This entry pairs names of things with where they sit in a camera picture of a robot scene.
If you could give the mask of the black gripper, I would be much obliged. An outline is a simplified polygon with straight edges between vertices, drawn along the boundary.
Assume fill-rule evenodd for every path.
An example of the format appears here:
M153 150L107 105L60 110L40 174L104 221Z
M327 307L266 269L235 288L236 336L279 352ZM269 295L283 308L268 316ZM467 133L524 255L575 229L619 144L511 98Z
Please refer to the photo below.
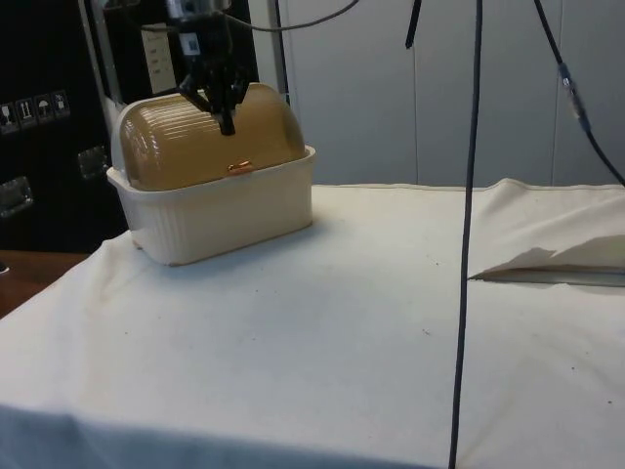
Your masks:
M246 72L232 63L232 41L226 15L171 18L188 71L179 93L218 121L221 133L235 134L233 117L246 95ZM212 68L208 81L204 68Z

